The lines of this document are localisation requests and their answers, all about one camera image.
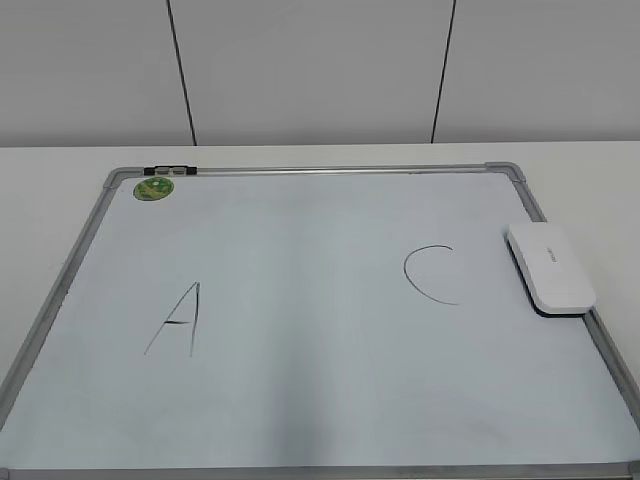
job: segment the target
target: whiteboard frame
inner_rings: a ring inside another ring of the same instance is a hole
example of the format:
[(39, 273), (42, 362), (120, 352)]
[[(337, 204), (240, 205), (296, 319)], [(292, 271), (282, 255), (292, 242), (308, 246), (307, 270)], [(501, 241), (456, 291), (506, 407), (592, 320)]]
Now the whiteboard frame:
[[(84, 256), (95, 237), (111, 200), (123, 180), (152, 175), (161, 176), (253, 176), (253, 175), (340, 175), (340, 174), (437, 174), (500, 173), (511, 180), (522, 204), (534, 222), (546, 221), (533, 197), (520, 167), (510, 162), (488, 162), (472, 165), (424, 165), (405, 167), (339, 167), (339, 168), (195, 168), (186, 166), (125, 167), (113, 170), (89, 214), (67, 261), (40, 309), (27, 337), (0, 386), (0, 430), (29, 374), (58, 310), (71, 287)], [(589, 334), (640, 430), (640, 391), (624, 363), (602, 319), (595, 309), (583, 316)], [(536, 465), (455, 465), (411, 467), (286, 467), (286, 468), (185, 468), (133, 470), (21, 470), (0, 465), (0, 480), (204, 480), (204, 479), (378, 479), (378, 478), (442, 478), (442, 479), (630, 479), (640, 480), (638, 462)]]

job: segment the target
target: black clip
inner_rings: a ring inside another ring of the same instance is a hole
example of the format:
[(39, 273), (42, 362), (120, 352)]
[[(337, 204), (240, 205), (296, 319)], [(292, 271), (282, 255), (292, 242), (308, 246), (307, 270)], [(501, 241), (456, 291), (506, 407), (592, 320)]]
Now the black clip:
[(144, 167), (143, 174), (146, 177), (154, 175), (197, 175), (198, 167), (188, 167), (186, 165), (156, 165), (155, 167)]

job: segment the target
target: black line on wall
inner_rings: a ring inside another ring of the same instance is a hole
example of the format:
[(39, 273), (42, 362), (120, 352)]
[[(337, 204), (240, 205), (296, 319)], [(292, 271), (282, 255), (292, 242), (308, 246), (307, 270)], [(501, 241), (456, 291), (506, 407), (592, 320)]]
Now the black line on wall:
[(196, 129), (193, 127), (193, 117), (191, 116), (191, 104), (189, 103), (189, 94), (187, 93), (187, 83), (184, 80), (184, 70), (182, 69), (182, 57), (180, 56), (180, 47), (178, 46), (178, 37), (176, 36), (176, 24), (173, 21), (173, 12), (171, 11), (171, 0), (167, 2), (167, 14), (169, 15), (169, 23), (171, 24), (171, 35), (173, 36), (173, 48), (176, 52), (176, 61), (178, 62), (178, 71), (180, 72), (180, 82), (182, 83), (182, 94), (184, 95), (184, 103), (187, 106), (187, 117), (189, 118), (189, 128), (191, 129), (191, 141), (194, 146), (198, 145), (196, 141)]
[(433, 115), (433, 126), (431, 128), (431, 143), (436, 136), (436, 124), (438, 123), (438, 114), (440, 113), (440, 100), (442, 99), (442, 87), (444, 86), (444, 74), (447, 70), (447, 60), (449, 59), (449, 46), (451, 45), (451, 32), (453, 32), (453, 18), (456, 15), (456, 3), (458, 0), (453, 0), (451, 5), (451, 19), (449, 20), (449, 33), (447, 34), (447, 44), (444, 49), (444, 60), (442, 62), (442, 74), (440, 75), (440, 86), (438, 87), (438, 101), (436, 102), (436, 111)]

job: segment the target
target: white wall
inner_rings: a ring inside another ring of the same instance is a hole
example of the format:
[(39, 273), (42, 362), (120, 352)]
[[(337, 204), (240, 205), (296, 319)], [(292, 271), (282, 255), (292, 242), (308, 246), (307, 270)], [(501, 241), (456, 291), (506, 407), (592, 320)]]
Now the white wall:
[(200, 145), (431, 136), (451, 0), (173, 0)]
[[(171, 0), (201, 145), (428, 142), (453, 0)], [(458, 0), (436, 142), (640, 140), (640, 1)], [(0, 0), (0, 147), (189, 145), (165, 0)]]
[(162, 0), (0, 2), (0, 146), (190, 143)]
[(638, 0), (459, 0), (437, 142), (639, 140)]

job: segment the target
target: gray plastic corner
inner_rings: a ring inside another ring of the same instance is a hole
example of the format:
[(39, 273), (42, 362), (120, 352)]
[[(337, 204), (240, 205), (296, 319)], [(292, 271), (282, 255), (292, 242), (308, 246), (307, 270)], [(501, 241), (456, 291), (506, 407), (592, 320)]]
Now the gray plastic corner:
[(527, 181), (520, 166), (513, 162), (486, 162), (485, 165), (490, 172), (504, 173), (512, 182)]
[(640, 480), (640, 461), (629, 464), (629, 473), (633, 480)]
[(127, 178), (137, 178), (144, 175), (144, 170), (139, 167), (120, 167), (109, 172), (109, 176), (104, 181), (104, 188), (118, 188), (123, 180)]

